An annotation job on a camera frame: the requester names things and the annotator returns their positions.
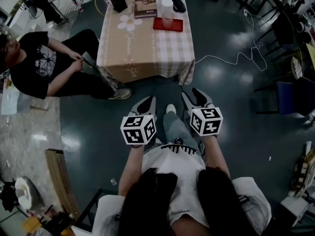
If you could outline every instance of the gray pants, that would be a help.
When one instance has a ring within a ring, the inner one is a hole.
[[[185,124],[174,112],[169,112],[164,115],[163,119],[164,130],[167,138],[167,143],[174,143],[176,138],[182,138],[184,145],[194,148],[199,152],[196,141],[191,137]]]

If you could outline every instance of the sneaker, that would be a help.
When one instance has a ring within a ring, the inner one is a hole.
[[[129,88],[121,88],[118,89],[117,93],[111,97],[108,98],[109,100],[126,100],[131,96],[131,89]]]
[[[174,112],[176,114],[176,108],[173,104],[169,104],[166,108],[166,113]]]
[[[65,22],[66,22],[66,20],[65,20],[65,19],[62,19],[62,21],[61,21],[59,24],[57,24],[57,25],[58,25],[58,26],[63,25]]]

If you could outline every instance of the white shoe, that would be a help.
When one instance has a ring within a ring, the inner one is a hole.
[[[108,98],[109,100],[126,100],[131,96],[131,89],[129,88],[121,88],[118,89],[117,93],[111,97]]]
[[[166,108],[166,113],[168,112],[174,112],[176,114],[176,108],[173,104],[169,104]]]

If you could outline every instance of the plastic cup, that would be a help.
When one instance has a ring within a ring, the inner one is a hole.
[[[171,27],[174,19],[174,13],[165,11],[162,13],[162,23],[165,28]]]

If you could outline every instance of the hand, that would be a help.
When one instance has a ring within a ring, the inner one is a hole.
[[[83,60],[82,56],[74,51],[71,51],[68,55],[74,60]]]
[[[83,61],[81,59],[72,62],[70,68],[73,72],[80,72],[83,69]]]

